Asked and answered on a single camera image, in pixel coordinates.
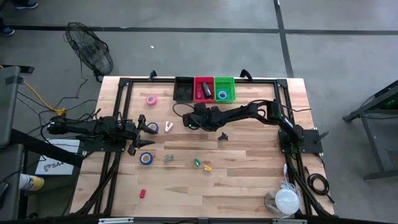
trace blue tape roll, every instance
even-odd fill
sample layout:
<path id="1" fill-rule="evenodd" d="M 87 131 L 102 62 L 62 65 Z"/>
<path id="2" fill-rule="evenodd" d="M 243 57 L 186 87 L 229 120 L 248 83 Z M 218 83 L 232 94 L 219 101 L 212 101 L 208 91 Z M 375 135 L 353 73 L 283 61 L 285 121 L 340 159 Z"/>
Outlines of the blue tape roll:
<path id="1" fill-rule="evenodd" d="M 154 131 L 159 132 L 159 125 L 157 125 L 157 123 L 155 123 L 155 122 L 150 122 L 150 123 L 147 124 L 147 127 L 148 127 L 148 128 L 151 128 L 150 125 L 152 125 L 152 126 L 155 125 Z"/>
<path id="2" fill-rule="evenodd" d="M 145 157 L 149 156 L 149 160 L 147 160 L 146 162 L 144 161 Z M 141 156 L 139 157 L 139 161 L 141 162 L 142 165 L 150 165 L 152 163 L 152 161 L 154 160 L 154 157 L 151 153 L 149 152 L 144 152 L 141 154 Z"/>
<path id="3" fill-rule="evenodd" d="M 228 95 L 226 94 L 226 92 L 224 90 L 221 90 L 221 91 L 218 92 L 218 98 L 221 99 L 221 100 L 226 99 L 227 96 Z"/>

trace electric fan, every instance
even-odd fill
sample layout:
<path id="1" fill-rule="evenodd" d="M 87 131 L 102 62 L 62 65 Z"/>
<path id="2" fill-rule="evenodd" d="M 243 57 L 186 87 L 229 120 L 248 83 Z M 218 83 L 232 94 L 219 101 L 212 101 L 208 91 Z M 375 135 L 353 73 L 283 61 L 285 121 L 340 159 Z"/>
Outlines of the electric fan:
<path id="1" fill-rule="evenodd" d="M 109 75 L 113 70 L 108 45 L 79 22 L 68 23 L 65 35 L 80 60 L 94 72 L 95 79 L 102 82 L 98 77 Z"/>

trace pink tape roll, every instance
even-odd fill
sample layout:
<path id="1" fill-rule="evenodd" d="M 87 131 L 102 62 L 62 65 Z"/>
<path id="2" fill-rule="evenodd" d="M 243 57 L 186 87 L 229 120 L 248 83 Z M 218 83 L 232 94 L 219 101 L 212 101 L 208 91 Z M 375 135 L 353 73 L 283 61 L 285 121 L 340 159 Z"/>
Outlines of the pink tape roll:
<path id="1" fill-rule="evenodd" d="M 146 98 L 146 102 L 147 102 L 148 105 L 153 106 L 153 105 L 156 104 L 157 98 L 156 98 L 156 96 L 154 96 L 154 95 L 149 95 L 149 96 L 147 96 L 147 98 Z"/>

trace small red block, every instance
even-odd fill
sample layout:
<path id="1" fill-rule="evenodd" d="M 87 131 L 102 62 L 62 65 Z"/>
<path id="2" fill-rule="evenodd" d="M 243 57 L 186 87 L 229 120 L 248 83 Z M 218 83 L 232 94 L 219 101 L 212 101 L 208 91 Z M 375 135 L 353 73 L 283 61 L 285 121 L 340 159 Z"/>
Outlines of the small red block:
<path id="1" fill-rule="evenodd" d="M 141 190 L 141 193 L 139 194 L 139 197 L 140 197 L 140 198 L 144 198 L 145 192 L 146 192 L 146 191 L 145 191 L 144 189 L 142 189 L 142 190 Z"/>

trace wooden table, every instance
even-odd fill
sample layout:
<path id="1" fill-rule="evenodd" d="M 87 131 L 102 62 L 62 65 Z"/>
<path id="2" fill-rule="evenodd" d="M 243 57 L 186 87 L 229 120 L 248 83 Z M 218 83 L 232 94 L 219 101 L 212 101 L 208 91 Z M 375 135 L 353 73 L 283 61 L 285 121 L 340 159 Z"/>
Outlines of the wooden table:
<path id="1" fill-rule="evenodd" d="M 97 109 L 101 108 L 100 116 L 112 115 L 119 78 L 104 78 L 97 104 Z M 287 80 L 293 108 L 309 108 L 304 80 Z M 245 119 L 228 123 L 216 133 L 184 128 L 181 117 L 172 111 L 175 103 L 173 89 L 173 83 L 135 83 L 133 86 L 128 118 L 137 121 L 138 116 L 144 114 L 147 123 L 156 122 L 160 130 L 158 135 L 142 133 L 141 136 L 156 144 L 141 148 L 134 157 L 122 153 L 112 216 L 274 218 L 274 214 L 264 206 L 264 196 L 271 190 L 279 189 L 280 181 L 284 179 L 282 168 L 285 157 L 279 148 L 279 127 Z M 155 106 L 145 104 L 148 95 L 158 97 Z M 272 85 L 236 84 L 236 101 L 217 106 L 228 110 L 252 100 L 273 100 L 274 97 Z M 184 114 L 192 109 L 180 105 L 176 106 L 176 110 Z M 304 129 L 313 128 L 311 111 L 294 113 L 294 117 Z M 164 130 L 166 121 L 174 123 L 169 133 Z M 222 132 L 229 136 L 229 141 L 217 140 Z M 150 166 L 139 162 L 143 152 L 154 155 Z M 174 154 L 175 160 L 165 164 L 166 154 Z M 96 152 L 84 160 L 71 212 L 81 208 L 97 187 L 103 157 L 103 152 Z M 312 154 L 302 154 L 302 157 L 310 173 L 325 175 L 318 157 Z M 203 166 L 195 167 L 194 158 L 213 170 L 204 172 Z M 142 189 L 146 189 L 144 199 L 139 198 Z M 104 192 L 102 208 L 108 190 Z M 328 212 L 334 213 L 327 197 L 315 197 Z"/>

